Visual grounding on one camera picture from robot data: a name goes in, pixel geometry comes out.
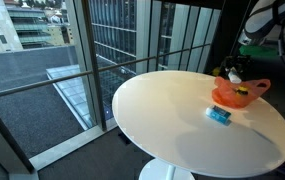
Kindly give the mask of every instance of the window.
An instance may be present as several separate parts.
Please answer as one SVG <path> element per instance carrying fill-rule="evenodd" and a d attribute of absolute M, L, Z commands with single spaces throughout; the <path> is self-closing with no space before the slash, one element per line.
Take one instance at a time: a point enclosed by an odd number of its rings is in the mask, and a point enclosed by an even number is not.
<path fill-rule="evenodd" d="M 1 39 L 2 44 L 7 44 L 4 35 L 0 35 L 0 39 Z"/>

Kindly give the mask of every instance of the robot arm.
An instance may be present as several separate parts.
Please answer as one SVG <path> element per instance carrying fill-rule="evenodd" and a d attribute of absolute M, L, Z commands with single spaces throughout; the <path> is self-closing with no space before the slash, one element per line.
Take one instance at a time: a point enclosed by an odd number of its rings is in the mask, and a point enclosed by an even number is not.
<path fill-rule="evenodd" d="M 250 39 L 263 38 L 285 19 L 285 0 L 259 0 L 247 20 L 244 32 Z"/>

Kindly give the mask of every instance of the glass window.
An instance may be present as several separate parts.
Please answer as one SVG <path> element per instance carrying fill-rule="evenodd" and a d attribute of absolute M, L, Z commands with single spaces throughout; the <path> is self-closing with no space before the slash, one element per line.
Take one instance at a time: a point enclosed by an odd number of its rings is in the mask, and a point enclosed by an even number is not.
<path fill-rule="evenodd" d="M 4 35 L 0 35 L 0 39 L 1 39 L 1 42 L 3 44 L 7 44 L 7 41 L 6 41 L 5 37 L 4 37 Z"/>
<path fill-rule="evenodd" d="M 209 23 L 210 18 L 212 16 L 212 12 L 212 9 L 201 8 L 199 21 L 195 31 L 193 46 L 199 46 L 205 42 L 205 37 L 209 30 Z"/>
<path fill-rule="evenodd" d="M 77 29 L 68 23 L 55 26 L 39 19 L 45 17 L 44 11 L 7 13 L 10 9 L 5 7 L 0 8 L 0 18 L 6 20 L 0 21 L 5 29 L 0 35 L 0 91 L 89 71 L 82 65 L 83 58 L 77 56 L 81 48 L 72 39 L 79 40 Z M 75 12 L 71 9 L 67 13 L 72 16 Z M 70 23 L 78 27 L 76 21 L 70 19 Z M 0 118 L 28 158 L 97 124 L 95 111 L 89 106 L 93 100 L 87 79 L 79 76 L 0 96 Z"/>

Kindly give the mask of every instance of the table pedestal base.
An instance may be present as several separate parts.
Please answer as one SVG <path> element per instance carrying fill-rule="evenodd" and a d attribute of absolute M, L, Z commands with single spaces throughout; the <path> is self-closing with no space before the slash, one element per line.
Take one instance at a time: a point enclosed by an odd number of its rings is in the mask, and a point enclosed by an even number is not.
<path fill-rule="evenodd" d="M 143 167 L 139 180 L 166 180 L 169 167 L 165 162 L 153 159 Z M 190 172 L 176 168 L 173 179 L 194 180 L 194 177 Z"/>

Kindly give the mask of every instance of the table top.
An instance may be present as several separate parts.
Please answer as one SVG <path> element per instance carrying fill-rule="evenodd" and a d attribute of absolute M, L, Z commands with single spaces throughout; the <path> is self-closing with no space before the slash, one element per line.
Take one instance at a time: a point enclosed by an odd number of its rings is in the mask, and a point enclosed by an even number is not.
<path fill-rule="evenodd" d="M 262 98 L 243 109 L 216 104 L 214 78 L 186 71 L 136 76 L 116 91 L 114 118 L 139 148 L 193 173 L 236 178 L 277 168 L 285 161 L 283 117 Z M 206 116 L 213 104 L 232 113 L 231 124 Z"/>

